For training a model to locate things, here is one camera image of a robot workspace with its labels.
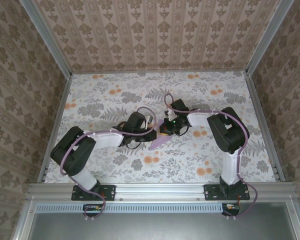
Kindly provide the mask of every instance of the floral fabric surface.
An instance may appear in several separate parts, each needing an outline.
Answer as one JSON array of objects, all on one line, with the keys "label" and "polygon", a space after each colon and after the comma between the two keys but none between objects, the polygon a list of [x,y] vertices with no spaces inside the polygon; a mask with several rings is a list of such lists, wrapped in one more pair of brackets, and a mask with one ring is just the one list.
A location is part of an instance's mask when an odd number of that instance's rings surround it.
[{"label": "floral fabric surface", "polygon": [[[167,110],[163,97],[171,93],[189,108],[222,110],[232,107],[250,132],[241,158],[241,175],[249,182],[274,182],[274,174],[242,72],[166,72],[82,74],[72,77],[56,142],[73,126],[85,131],[107,130],[126,121],[138,107],[151,108],[158,119]],[[88,169],[101,183],[218,182],[222,151],[207,126],[150,151],[108,147],[93,150]],[[69,183],[50,162],[46,183]]]}]

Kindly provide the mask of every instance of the wall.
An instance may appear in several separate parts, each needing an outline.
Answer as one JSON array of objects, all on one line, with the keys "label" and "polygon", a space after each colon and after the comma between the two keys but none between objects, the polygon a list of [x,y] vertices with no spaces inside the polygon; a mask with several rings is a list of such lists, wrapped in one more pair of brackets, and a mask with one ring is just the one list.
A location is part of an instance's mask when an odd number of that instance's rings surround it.
[{"label": "wall", "polygon": [[18,0],[0,0],[0,240],[36,182],[65,78]]},{"label": "wall", "polygon": [[243,69],[278,0],[35,0],[73,72]]},{"label": "wall", "polygon": [[300,0],[295,0],[253,73],[287,181],[300,199]]}]

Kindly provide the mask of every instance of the pink wire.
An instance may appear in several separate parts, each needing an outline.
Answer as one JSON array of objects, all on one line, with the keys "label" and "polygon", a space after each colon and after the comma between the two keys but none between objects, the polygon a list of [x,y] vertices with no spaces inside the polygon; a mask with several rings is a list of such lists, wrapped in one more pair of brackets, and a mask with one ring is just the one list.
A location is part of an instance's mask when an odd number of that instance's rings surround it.
[{"label": "pink wire", "polygon": [[[157,123],[157,117],[156,117],[155,112],[152,111],[150,108],[148,108],[148,107],[146,107],[146,106],[141,106],[141,107],[139,107],[136,111],[139,112],[140,109],[146,109],[146,110],[150,111],[150,112],[152,113],[152,115],[153,115],[154,123],[153,123],[153,127],[150,128],[150,130],[148,130],[148,131],[146,131],[146,132],[143,132],[143,133],[131,133],[131,132],[118,131],[118,130],[102,130],[102,131],[90,131],[90,132],[87,132],[87,133],[81,135],[80,137],[78,137],[78,138],[71,144],[71,146],[69,147],[69,149],[65,152],[65,155],[63,156],[62,161],[61,161],[61,163],[60,163],[60,174],[61,174],[62,176],[67,175],[67,173],[64,172],[64,165],[65,165],[65,163],[66,163],[67,157],[69,156],[71,150],[78,144],[78,142],[80,142],[80,140],[82,140],[83,138],[85,138],[85,137],[87,137],[87,136],[90,136],[90,135],[93,135],[93,134],[104,134],[104,133],[117,133],[117,134],[131,135],[131,136],[143,136],[143,135],[146,135],[146,134],[152,132],[152,130],[155,128],[155,124]],[[85,188],[84,188],[82,185],[80,185],[73,177],[71,177],[71,176],[69,176],[69,175],[68,175],[68,177],[69,177],[72,181],[74,181],[74,182],[75,182],[75,183],[76,183],[83,191],[85,191],[86,193],[92,194],[92,195],[95,195],[95,196],[101,198],[101,200],[102,200],[102,208],[101,208],[100,212],[99,212],[96,216],[94,216],[95,218],[99,217],[99,216],[103,213],[103,211],[105,210],[105,208],[106,208],[106,200],[105,200],[105,198],[104,198],[102,195],[100,195],[99,193],[97,193],[97,192],[93,192],[93,191],[90,191],[90,190],[85,189]],[[87,211],[88,208],[89,208],[89,207],[87,207],[87,208],[84,210],[84,213],[83,213],[83,214],[84,214],[85,217],[87,217],[86,211]]]},{"label": "pink wire", "polygon": [[240,126],[240,128],[242,129],[244,137],[245,137],[245,141],[244,141],[244,144],[242,145],[242,147],[240,148],[240,150],[238,151],[237,165],[236,165],[236,175],[238,176],[238,178],[244,184],[246,184],[247,186],[249,186],[250,188],[252,188],[254,190],[254,192],[255,192],[255,197],[254,197],[251,205],[243,213],[240,213],[237,216],[233,216],[233,218],[234,217],[239,218],[239,217],[243,216],[244,214],[246,214],[253,207],[253,205],[256,203],[256,201],[258,199],[258,191],[257,191],[257,189],[254,186],[252,186],[250,183],[247,183],[246,181],[244,181],[243,178],[239,174],[239,169],[240,169],[240,154],[242,153],[242,151],[244,150],[244,148],[246,147],[246,145],[248,143],[248,133],[247,133],[244,125],[238,119],[236,119],[234,116],[232,116],[232,115],[230,115],[230,114],[228,114],[226,112],[219,111],[219,110],[200,110],[200,109],[197,109],[197,110],[192,110],[192,111],[181,111],[181,110],[174,109],[169,104],[167,104],[167,101],[166,101],[167,96],[170,96],[171,99],[172,99],[172,102],[174,102],[174,97],[171,95],[171,93],[167,93],[167,94],[164,95],[164,98],[163,98],[164,104],[169,109],[171,109],[172,111],[174,111],[176,113],[185,113],[185,114],[187,114],[187,113],[188,114],[190,114],[190,113],[222,114],[222,115],[227,116],[228,118],[232,119],[233,121],[235,121]]}]

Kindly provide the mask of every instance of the floral tablecloth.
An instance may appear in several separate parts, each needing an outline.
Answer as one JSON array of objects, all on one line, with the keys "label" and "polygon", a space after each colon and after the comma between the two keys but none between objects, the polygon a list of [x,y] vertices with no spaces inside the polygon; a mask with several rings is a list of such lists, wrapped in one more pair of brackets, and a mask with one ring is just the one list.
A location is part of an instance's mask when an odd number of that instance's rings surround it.
[{"label": "floral tablecloth", "polygon": [[[242,72],[165,72],[73,75],[56,142],[73,126],[85,131],[107,130],[126,121],[140,106],[151,108],[158,119],[167,110],[165,93],[183,99],[190,108],[222,110],[230,106],[241,117],[250,139],[241,157],[240,172],[249,182],[274,182],[274,174]],[[96,149],[88,169],[101,183],[218,182],[222,154],[208,127],[188,133],[150,151]],[[46,183],[70,183],[51,160]]]}]

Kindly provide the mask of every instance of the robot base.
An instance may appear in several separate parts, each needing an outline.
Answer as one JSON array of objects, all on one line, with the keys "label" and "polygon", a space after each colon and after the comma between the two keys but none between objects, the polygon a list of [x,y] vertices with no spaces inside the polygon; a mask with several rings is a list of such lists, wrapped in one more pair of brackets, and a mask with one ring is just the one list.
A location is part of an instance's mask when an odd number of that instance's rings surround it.
[{"label": "robot base", "polygon": [[[104,197],[106,201],[114,201],[115,196],[116,196],[116,185],[98,185],[96,184],[95,187],[93,187],[91,192],[95,192],[100,194],[101,196]],[[72,196],[71,196],[72,201],[101,201],[101,198],[87,193],[83,191],[80,187],[77,185],[73,186],[72,189]]]},{"label": "robot base", "polygon": [[248,186],[241,181],[233,185],[226,184],[220,177],[220,184],[206,184],[203,186],[206,201],[213,200],[250,200]]}]

